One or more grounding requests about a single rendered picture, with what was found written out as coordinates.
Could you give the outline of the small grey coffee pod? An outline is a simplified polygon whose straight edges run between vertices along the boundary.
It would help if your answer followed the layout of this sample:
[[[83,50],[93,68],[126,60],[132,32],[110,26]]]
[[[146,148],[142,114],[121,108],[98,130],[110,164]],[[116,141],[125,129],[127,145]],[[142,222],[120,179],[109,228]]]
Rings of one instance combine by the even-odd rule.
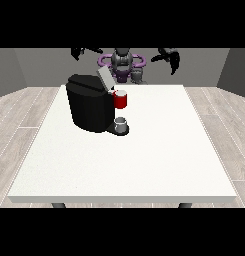
[[[142,82],[143,69],[142,68],[133,68],[131,71],[131,81],[136,84]]]

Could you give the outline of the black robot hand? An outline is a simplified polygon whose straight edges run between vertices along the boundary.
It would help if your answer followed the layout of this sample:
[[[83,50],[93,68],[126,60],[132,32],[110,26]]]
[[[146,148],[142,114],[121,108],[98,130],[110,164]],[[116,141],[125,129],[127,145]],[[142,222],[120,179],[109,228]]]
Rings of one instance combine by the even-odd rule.
[[[152,62],[164,60],[170,64],[171,74],[174,75],[179,68],[180,54],[176,48],[159,48],[159,54],[152,57]]]
[[[103,50],[100,48],[91,48],[91,51],[102,54]],[[84,48],[72,48],[71,49],[71,56],[75,60],[79,60],[79,56],[84,53]]]

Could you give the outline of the small grey cup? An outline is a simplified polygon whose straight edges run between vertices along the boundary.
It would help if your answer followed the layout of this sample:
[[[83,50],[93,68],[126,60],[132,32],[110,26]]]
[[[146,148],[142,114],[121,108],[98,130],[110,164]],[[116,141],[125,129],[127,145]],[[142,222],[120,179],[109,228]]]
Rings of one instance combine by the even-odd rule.
[[[114,128],[117,133],[124,133],[127,131],[127,120],[124,117],[117,117],[114,120]]]

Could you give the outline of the red pod holder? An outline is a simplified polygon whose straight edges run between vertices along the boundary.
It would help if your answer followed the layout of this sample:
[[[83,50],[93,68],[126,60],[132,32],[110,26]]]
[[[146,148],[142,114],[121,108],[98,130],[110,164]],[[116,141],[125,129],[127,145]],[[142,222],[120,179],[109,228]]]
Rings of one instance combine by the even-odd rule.
[[[125,90],[117,90],[113,93],[114,107],[123,109],[127,106],[127,92]]]

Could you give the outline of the pale grey machine lid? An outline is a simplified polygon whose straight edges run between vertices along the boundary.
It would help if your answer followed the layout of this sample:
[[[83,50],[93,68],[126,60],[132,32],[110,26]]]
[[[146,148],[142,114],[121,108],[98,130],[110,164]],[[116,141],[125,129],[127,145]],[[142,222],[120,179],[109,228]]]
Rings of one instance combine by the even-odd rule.
[[[116,84],[107,66],[103,66],[97,70],[97,74],[101,79],[105,89],[110,91]]]

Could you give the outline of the black coffee machine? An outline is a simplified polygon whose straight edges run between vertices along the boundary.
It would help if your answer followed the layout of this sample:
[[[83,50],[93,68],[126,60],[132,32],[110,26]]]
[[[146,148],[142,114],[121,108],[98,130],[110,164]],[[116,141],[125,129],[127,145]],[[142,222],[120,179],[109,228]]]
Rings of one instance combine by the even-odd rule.
[[[68,78],[66,91],[73,122],[79,128],[95,133],[110,132],[117,136],[114,128],[115,110],[112,88],[107,91],[98,76],[74,74]]]

